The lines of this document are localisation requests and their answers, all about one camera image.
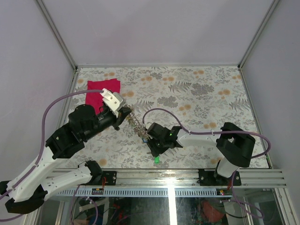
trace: red object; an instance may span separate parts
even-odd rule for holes
[[[216,223],[220,221],[224,213],[219,212],[215,208],[213,208],[208,201],[203,201],[201,203],[202,212],[201,215],[203,218],[207,219],[210,223]]]
[[[88,81],[88,90],[102,90],[106,88],[111,92],[120,93],[121,83],[117,79],[106,81]],[[85,103],[94,107],[96,114],[100,113],[99,108],[103,106],[103,97],[100,93],[87,93]]]

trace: glass panel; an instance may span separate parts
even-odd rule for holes
[[[96,225],[166,225],[169,222],[168,198],[163,197],[109,197],[92,198],[98,206]],[[76,201],[74,225],[94,223],[96,210],[88,200]]]
[[[273,190],[271,189],[235,189],[239,201],[251,204],[243,205],[253,216],[249,216],[236,202],[226,202],[228,198],[219,197],[175,197],[173,188],[168,189],[168,197],[90,197],[98,205],[96,225],[282,225]],[[43,206],[43,225],[55,223],[60,201],[65,203],[61,225],[69,225],[69,206],[71,197],[54,197]],[[264,213],[264,218],[256,206]],[[94,204],[85,198],[75,199],[74,225],[94,223],[96,210]]]
[[[38,216],[38,225],[54,225],[58,213],[60,201],[54,201],[49,199],[46,201],[40,209]]]

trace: white wall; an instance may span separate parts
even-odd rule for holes
[[[238,64],[272,0],[44,0],[77,64]]]
[[[243,68],[271,159],[284,170],[300,216],[300,1],[284,0]]]
[[[0,7],[0,180],[11,180],[38,154],[45,108],[66,94],[72,69],[34,0],[5,0]],[[61,105],[49,113],[46,137]],[[0,202],[0,219],[6,213]],[[12,221],[5,224],[18,224]]]

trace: table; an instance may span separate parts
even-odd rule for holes
[[[86,90],[87,81],[117,78],[120,93],[135,114],[143,114],[154,107],[173,112],[188,128],[218,129],[232,122],[246,131],[257,132],[255,120],[239,70],[235,66],[222,67],[82,67],[76,91]],[[69,113],[85,103],[85,95],[74,96]],[[150,112],[146,123],[159,123],[171,128],[177,122],[162,111]],[[217,148],[184,147],[168,150],[155,164],[148,146],[125,121],[120,131],[112,127],[95,136],[60,168],[75,168],[84,160],[96,160],[102,168],[215,168],[223,157]],[[256,138],[253,154],[263,152],[261,140]],[[250,168],[268,168],[265,156],[251,160]]]

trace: metal spring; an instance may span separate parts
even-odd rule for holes
[[[148,140],[149,135],[146,133],[145,127],[140,123],[135,115],[134,108],[129,106],[132,112],[127,116],[127,121],[129,125],[133,128],[134,132],[139,135],[139,137]]]

